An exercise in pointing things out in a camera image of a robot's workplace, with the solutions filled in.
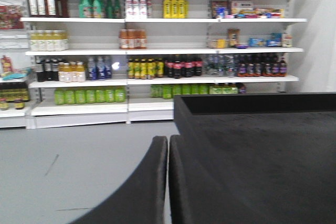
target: bottle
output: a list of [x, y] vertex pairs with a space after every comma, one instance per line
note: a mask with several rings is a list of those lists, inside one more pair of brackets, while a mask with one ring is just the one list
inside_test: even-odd
[[185, 0], [177, 1], [178, 18], [185, 18]]
[[37, 0], [37, 12], [39, 17], [45, 17], [47, 14], [46, 0]]
[[42, 64], [40, 59], [36, 60], [35, 72], [36, 72], [37, 81], [38, 82], [44, 82], [45, 81], [44, 65]]
[[285, 62], [285, 58], [282, 57], [281, 58], [281, 62], [280, 62], [280, 73], [279, 76], [280, 77], [285, 77], [287, 75], [287, 63]]
[[52, 80], [59, 81], [58, 78], [58, 60], [51, 59]]
[[173, 71], [174, 71], [173, 76], [174, 76], [175, 79], [181, 78], [181, 68], [182, 68], [182, 66], [181, 66], [180, 58], [179, 58], [179, 56], [176, 56], [176, 59], [174, 61], [174, 65], [173, 65]]
[[57, 17], [58, 16], [58, 11], [57, 11], [57, 5], [56, 5], [56, 0], [46, 0], [47, 3], [47, 17]]
[[106, 3], [106, 18], [113, 18], [112, 0], [107, 0], [107, 3]]
[[64, 82], [70, 83], [72, 81], [72, 71], [70, 64], [68, 62], [64, 63], [63, 72], [64, 72]]
[[114, 0], [114, 14], [115, 18], [121, 18], [121, 11], [120, 11], [120, 1]]
[[105, 78], [111, 79], [112, 78], [112, 63], [110, 56], [104, 57], [104, 66], [105, 66]]
[[172, 18], [172, 1], [163, 1], [163, 18]]
[[92, 57], [89, 57], [88, 71], [89, 71], [89, 80], [90, 81], [97, 80], [97, 67]]
[[29, 14], [31, 17], [38, 16], [38, 9], [37, 9], [37, 0], [28, 0], [29, 3]]
[[172, 0], [171, 14], [172, 14], [172, 18], [178, 18], [177, 0]]
[[103, 58], [101, 56], [98, 57], [98, 61], [97, 61], [97, 78], [100, 81], [105, 80], [106, 76], [105, 76], [105, 65], [103, 62]]

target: plastic bottle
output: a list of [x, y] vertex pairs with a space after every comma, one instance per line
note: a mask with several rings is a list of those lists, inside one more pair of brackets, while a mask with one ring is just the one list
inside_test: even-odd
[[64, 82], [70, 83], [72, 81], [72, 71], [70, 64], [68, 62], [64, 63], [63, 72], [64, 72]]
[[104, 57], [104, 66], [105, 66], [105, 78], [111, 79], [112, 78], [112, 63], [111, 63], [111, 57], [105, 56]]
[[88, 71], [89, 71], [89, 80], [90, 81], [97, 80], [97, 67], [92, 57], [89, 57]]
[[163, 1], [163, 18], [172, 18], [172, 1]]
[[172, 5], [171, 5], [171, 13], [172, 13], [172, 18], [178, 18], [178, 7], [177, 7], [177, 0], [172, 0]]

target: soda bottle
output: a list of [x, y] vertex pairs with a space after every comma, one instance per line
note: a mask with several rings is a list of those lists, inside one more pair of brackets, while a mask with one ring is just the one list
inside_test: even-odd
[[103, 62], [103, 58], [101, 56], [98, 57], [97, 61], [97, 77], [99, 80], [105, 80], [105, 64]]
[[89, 70], [89, 80], [95, 81], [97, 79], [97, 69], [96, 69], [96, 63], [92, 57], [89, 57], [88, 70]]
[[181, 78], [181, 68], [182, 68], [182, 65], [181, 65], [181, 61], [180, 61], [180, 59], [179, 59], [178, 56], [176, 56], [173, 68], [174, 68], [174, 70], [173, 70], [174, 71], [174, 78], [175, 79]]

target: gray floor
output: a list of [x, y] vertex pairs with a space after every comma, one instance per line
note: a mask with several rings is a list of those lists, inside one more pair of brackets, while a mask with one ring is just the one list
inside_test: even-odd
[[[173, 134], [173, 122], [1, 129], [0, 223], [76, 219], [127, 179], [154, 136]], [[168, 201], [165, 221], [171, 223]]]

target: white shelf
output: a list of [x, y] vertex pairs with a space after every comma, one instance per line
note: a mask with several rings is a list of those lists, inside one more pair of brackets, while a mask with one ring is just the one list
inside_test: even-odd
[[85, 81], [85, 82], [59, 82], [59, 81], [45, 81], [37, 82], [34, 81], [29, 84], [29, 88], [70, 88], [70, 87], [106, 87], [106, 86], [126, 86], [127, 79], [125, 79], [125, 74], [121, 76], [113, 76], [111, 80], [105, 81]]
[[305, 18], [222, 18], [221, 23], [303, 23]]
[[295, 82], [299, 81], [299, 78], [295, 76], [286, 76], [286, 77], [214, 77], [214, 83], [256, 83], [256, 82]]
[[216, 49], [210, 48], [190, 48], [190, 49], [139, 49], [127, 50], [127, 55], [183, 55], [183, 54], [215, 54]]
[[22, 22], [125, 23], [122, 18], [21, 18]]
[[218, 49], [219, 54], [256, 54], [259, 52], [303, 52], [303, 49], [297, 47], [249, 47], [246, 49]]
[[214, 77], [211, 76], [193, 76], [190, 78], [155, 78], [152, 80], [128, 79], [127, 85], [151, 85], [151, 84], [184, 84], [184, 83], [214, 83]]
[[34, 108], [30, 115], [78, 115], [101, 113], [127, 113], [126, 102], [55, 105], [53, 99], [46, 99]]
[[66, 56], [66, 55], [125, 55], [125, 50], [119, 49], [82, 49], [65, 51], [27, 51], [27, 56]]
[[129, 100], [129, 111], [152, 111], [174, 109], [173, 99], [131, 97]]

